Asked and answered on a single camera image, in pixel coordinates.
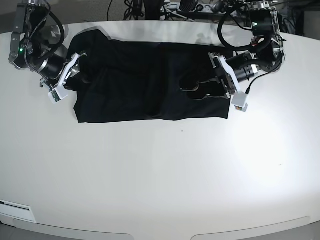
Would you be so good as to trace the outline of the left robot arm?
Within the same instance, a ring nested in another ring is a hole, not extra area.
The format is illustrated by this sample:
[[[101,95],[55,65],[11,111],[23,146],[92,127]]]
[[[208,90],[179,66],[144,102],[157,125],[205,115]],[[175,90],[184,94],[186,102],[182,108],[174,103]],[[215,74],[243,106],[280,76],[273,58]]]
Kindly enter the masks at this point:
[[[180,81],[180,89],[193,100],[205,98],[231,99],[231,103],[242,108],[246,105],[250,90],[242,91],[240,83],[254,82],[258,73],[266,75],[276,72],[285,59],[284,39],[280,33],[278,12],[271,0],[219,0],[205,6],[195,0],[183,0],[179,5],[182,13],[218,14],[222,17],[217,27],[217,36],[227,51],[235,56],[226,58],[218,52],[209,52],[212,64],[208,77]],[[248,45],[233,46],[223,37],[222,29],[227,18],[234,12],[243,12],[252,33]]]

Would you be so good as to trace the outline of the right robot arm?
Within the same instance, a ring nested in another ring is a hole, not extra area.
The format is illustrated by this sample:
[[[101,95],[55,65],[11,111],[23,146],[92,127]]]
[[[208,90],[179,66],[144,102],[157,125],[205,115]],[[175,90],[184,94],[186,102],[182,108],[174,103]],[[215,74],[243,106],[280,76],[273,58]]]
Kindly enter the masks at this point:
[[[50,43],[41,33],[48,18],[59,30],[57,43]],[[29,69],[40,75],[39,86],[52,91],[71,63],[71,58],[56,54],[64,39],[65,29],[47,0],[23,0],[16,7],[8,61],[18,70]]]

